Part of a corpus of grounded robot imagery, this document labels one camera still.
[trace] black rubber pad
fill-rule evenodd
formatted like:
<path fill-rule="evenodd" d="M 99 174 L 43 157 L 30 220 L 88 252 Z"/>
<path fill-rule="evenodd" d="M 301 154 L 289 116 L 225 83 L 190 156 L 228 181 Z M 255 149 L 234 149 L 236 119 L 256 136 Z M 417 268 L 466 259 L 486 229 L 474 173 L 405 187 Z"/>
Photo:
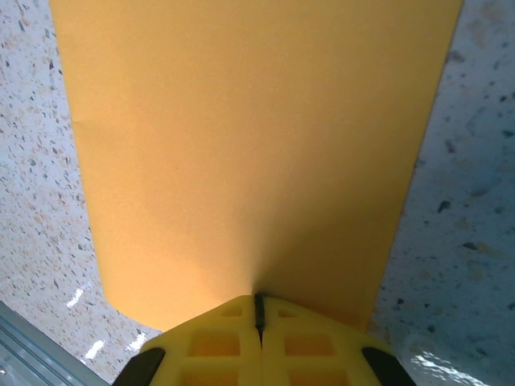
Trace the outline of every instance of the black rubber pad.
<path fill-rule="evenodd" d="M 393 355 L 375 347 L 361 350 L 381 386 L 417 386 Z"/>
<path fill-rule="evenodd" d="M 154 347 L 131 358 L 112 386 L 149 386 L 165 355 Z"/>

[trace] manila envelope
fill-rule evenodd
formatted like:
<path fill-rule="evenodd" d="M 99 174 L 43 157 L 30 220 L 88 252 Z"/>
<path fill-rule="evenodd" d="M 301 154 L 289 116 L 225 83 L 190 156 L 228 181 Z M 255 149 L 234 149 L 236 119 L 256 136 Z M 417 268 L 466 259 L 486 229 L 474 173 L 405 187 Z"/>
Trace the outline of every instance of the manila envelope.
<path fill-rule="evenodd" d="M 364 330 L 456 0 L 52 0 L 107 300 L 263 292 Z"/>

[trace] floor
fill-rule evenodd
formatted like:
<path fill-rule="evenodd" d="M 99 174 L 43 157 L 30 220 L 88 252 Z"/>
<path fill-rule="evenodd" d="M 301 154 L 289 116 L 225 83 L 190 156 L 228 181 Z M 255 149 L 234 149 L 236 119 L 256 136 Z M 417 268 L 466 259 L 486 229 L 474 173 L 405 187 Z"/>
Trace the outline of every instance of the floor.
<path fill-rule="evenodd" d="M 111 381 L 157 331 L 102 297 L 47 2 L 0 19 L 0 294 Z M 514 274 L 515 2 L 465 0 L 370 332 L 422 385 L 513 384 Z"/>

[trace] orange envelope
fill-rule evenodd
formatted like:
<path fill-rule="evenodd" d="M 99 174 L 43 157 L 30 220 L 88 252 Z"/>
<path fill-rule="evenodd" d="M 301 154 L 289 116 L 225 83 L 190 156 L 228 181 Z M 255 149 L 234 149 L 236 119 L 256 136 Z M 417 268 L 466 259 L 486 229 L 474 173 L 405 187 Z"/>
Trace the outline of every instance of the orange envelope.
<path fill-rule="evenodd" d="M 457 0 L 52 0 L 102 286 L 366 328 Z"/>

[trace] speckled floor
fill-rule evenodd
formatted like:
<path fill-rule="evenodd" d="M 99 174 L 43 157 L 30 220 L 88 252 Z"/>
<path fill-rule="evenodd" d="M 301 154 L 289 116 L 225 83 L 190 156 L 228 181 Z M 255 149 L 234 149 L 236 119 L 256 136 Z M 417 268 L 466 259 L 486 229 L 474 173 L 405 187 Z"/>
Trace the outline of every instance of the speckled floor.
<path fill-rule="evenodd" d="M 0 294 L 111 381 L 157 331 L 101 295 L 47 2 L 0 0 Z M 466 0 L 372 334 L 424 385 L 515 384 L 515 2 Z"/>

